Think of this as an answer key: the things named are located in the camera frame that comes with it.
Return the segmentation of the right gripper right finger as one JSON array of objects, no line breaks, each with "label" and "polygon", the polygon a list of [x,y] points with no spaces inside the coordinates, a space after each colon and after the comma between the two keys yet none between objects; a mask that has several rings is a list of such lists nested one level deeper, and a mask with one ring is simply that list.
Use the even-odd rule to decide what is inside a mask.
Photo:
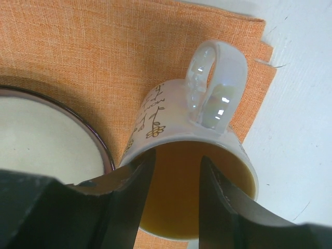
[{"label": "right gripper right finger", "polygon": [[259,205],[203,156],[199,248],[331,248],[331,228],[296,225]]}]

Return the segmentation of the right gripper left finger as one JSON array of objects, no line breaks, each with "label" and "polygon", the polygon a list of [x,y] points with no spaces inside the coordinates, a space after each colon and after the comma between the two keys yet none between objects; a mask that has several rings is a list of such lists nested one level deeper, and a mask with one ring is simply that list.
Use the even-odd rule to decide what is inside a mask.
[{"label": "right gripper left finger", "polygon": [[133,248],[156,152],[109,174],[65,185],[1,171],[1,248]]}]

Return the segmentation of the red rimmed plate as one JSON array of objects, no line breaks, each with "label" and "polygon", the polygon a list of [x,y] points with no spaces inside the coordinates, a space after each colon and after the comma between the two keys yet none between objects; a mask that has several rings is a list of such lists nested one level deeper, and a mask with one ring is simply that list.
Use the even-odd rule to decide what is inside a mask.
[{"label": "red rimmed plate", "polygon": [[1,87],[1,169],[78,184],[114,169],[97,132],[51,99]]}]

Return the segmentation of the white floral mug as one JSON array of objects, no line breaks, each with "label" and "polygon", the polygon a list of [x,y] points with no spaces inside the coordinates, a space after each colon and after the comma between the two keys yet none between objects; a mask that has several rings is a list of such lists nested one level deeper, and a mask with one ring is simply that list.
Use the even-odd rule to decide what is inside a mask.
[{"label": "white floral mug", "polygon": [[175,241],[198,238],[200,162],[205,156],[256,199],[256,172],[230,126],[246,81],[244,54],[226,42],[207,40],[195,51],[184,79],[163,82],[147,94],[120,162],[156,151],[141,230]]}]

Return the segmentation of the orange cloth placemat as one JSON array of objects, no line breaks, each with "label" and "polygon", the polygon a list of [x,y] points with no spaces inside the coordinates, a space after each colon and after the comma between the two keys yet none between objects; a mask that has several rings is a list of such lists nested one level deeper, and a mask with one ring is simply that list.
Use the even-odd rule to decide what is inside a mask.
[{"label": "orange cloth placemat", "polygon": [[73,111],[119,168],[147,94],[184,79],[203,42],[226,42],[247,61],[230,121],[242,143],[276,74],[264,28],[261,19],[177,1],[1,1],[1,87]]}]

